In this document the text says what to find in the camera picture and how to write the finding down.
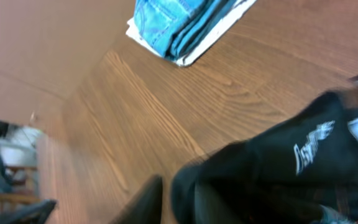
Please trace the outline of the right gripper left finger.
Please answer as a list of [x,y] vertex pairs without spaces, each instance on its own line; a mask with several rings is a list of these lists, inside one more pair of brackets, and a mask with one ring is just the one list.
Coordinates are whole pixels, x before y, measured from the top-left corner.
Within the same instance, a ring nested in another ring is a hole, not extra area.
[[45,224],[56,205],[56,200],[43,200],[13,212],[1,213],[0,224]]

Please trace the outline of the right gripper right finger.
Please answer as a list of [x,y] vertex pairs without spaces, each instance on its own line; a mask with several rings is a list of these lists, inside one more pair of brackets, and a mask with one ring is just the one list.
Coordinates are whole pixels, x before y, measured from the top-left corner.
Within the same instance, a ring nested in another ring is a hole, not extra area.
[[163,179],[153,175],[111,224],[161,224]]

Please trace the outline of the black cycling jersey orange lines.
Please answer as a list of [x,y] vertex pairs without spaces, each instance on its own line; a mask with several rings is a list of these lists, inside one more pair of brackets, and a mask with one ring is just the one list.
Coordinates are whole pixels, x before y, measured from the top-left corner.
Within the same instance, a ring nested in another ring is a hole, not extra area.
[[358,223],[358,76],[296,116],[182,168],[178,223]]

